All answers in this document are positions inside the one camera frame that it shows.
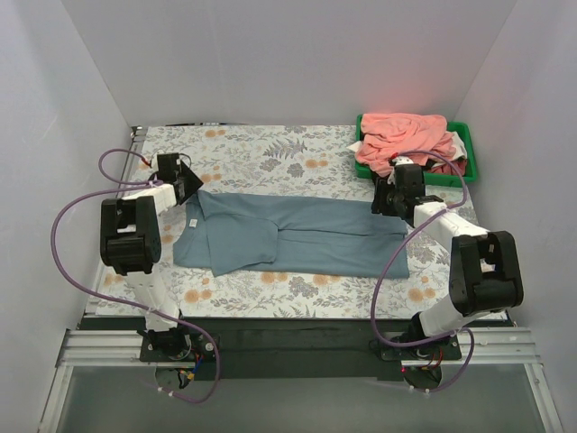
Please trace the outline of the blue-grey t shirt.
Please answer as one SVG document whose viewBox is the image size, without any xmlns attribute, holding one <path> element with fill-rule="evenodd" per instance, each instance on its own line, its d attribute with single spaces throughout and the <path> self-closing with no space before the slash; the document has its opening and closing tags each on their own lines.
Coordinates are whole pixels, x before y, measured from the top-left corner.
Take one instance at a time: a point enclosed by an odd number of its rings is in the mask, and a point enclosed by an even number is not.
<svg viewBox="0 0 577 433">
<path fill-rule="evenodd" d="M 185 268 L 406 279 L 406 224 L 364 201 L 199 191 L 173 246 Z"/>
</svg>

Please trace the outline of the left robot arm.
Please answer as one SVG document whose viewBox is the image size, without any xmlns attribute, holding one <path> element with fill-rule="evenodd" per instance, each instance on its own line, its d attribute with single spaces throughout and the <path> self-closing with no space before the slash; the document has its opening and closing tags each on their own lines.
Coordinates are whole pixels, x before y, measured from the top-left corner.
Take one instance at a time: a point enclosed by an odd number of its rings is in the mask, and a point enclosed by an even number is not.
<svg viewBox="0 0 577 433">
<path fill-rule="evenodd" d="M 153 174 L 142 190 L 101 203 L 100 256 L 104 265 L 123 276 L 136 302 L 143 305 L 144 336 L 151 349 L 180 361 L 192 340 L 179 323 L 178 303 L 160 275 L 162 241 L 159 216 L 188 201 L 203 181 L 179 153 L 159 153 L 149 163 Z"/>
</svg>

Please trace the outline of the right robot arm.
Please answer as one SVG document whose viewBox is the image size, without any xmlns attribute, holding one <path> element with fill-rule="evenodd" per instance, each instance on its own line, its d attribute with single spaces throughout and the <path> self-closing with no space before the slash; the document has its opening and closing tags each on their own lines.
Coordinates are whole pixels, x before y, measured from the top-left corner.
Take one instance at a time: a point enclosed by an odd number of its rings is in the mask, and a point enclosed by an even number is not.
<svg viewBox="0 0 577 433">
<path fill-rule="evenodd" d="M 372 181 L 372 213 L 398 217 L 411 226 L 406 243 L 426 233 L 449 253 L 447 295 L 416 313 L 397 339 L 389 340 L 379 331 L 376 309 L 370 308 L 377 341 L 408 348 L 414 356 L 425 359 L 438 351 L 441 340 L 474 320 L 522 303 L 524 290 L 511 233 L 476 226 L 457 213 L 456 204 L 427 194 L 422 168 L 407 157 L 395 159 L 390 175 L 373 175 Z"/>
</svg>

